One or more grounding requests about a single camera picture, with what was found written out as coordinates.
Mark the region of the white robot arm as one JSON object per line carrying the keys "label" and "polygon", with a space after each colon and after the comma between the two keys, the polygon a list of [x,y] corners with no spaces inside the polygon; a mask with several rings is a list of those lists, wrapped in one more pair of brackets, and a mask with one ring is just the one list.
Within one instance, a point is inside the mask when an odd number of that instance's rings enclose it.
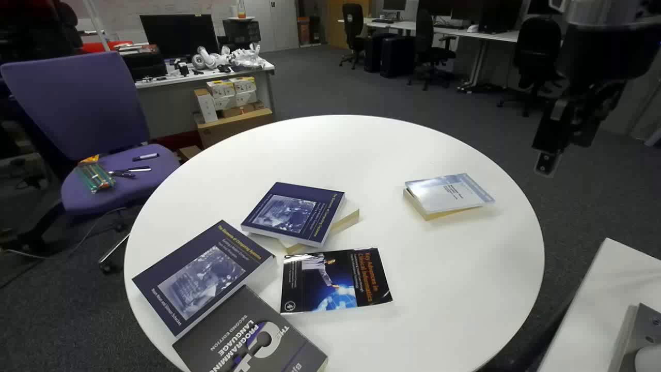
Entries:
{"label": "white robot arm", "polygon": [[569,144],[589,147],[624,87],[642,76],[661,45],[661,0],[547,0],[563,16],[557,72],[566,90],[540,122],[536,169],[549,176]]}

